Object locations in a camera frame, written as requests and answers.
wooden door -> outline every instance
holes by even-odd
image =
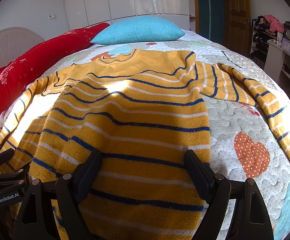
[[[250,0],[224,0],[224,46],[249,56],[251,47]]]

bed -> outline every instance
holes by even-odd
[[[185,31],[185,36],[176,41],[140,42],[110,46],[93,44],[88,49],[59,60],[42,77],[49,76],[72,64],[89,63],[102,55],[114,57],[119,54],[128,54],[132,49],[193,51],[196,54],[196,61],[208,64],[221,62],[239,68],[242,74],[257,80],[276,97],[290,105],[290,101],[283,90],[253,61],[191,31]],[[274,238],[275,240],[284,239],[290,232],[290,162],[269,129],[266,115],[260,108],[247,104],[210,98],[205,95],[202,95],[202,97],[206,103],[210,126],[210,166],[215,173],[222,173],[232,180],[244,181],[246,179],[246,174],[234,148],[235,139],[242,136],[242,131],[254,142],[261,142],[270,153],[271,161],[268,169],[254,179],[267,206]],[[0,127],[4,125],[5,118],[17,102],[18,99],[7,111],[1,114]],[[219,240],[226,237],[233,209],[234,201],[231,200],[218,236]]]

wall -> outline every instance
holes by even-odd
[[[48,16],[56,14],[56,19]],[[0,30],[23,27],[37,33],[44,40],[69,30],[64,0],[2,0],[0,2]]]
[[[284,0],[251,0],[251,18],[271,14],[281,23],[290,21],[290,8]]]

yellow striped sweater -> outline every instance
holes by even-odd
[[[271,128],[284,110],[257,81],[195,59],[190,51],[133,50],[38,79],[0,129],[0,151],[15,149],[0,171],[32,159],[30,178],[52,181],[73,172],[97,148],[103,164],[80,205],[93,234],[107,240],[191,239],[203,201],[183,154],[193,149],[202,162],[210,161],[200,94],[259,103]],[[273,133],[289,147],[283,126]],[[290,147],[286,153],[290,159]],[[61,238],[67,239],[56,201],[53,206]]]

sunlight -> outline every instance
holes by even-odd
[[[128,86],[128,80],[122,80],[118,81],[112,84],[105,85],[109,93],[120,91],[123,92],[123,90]]]

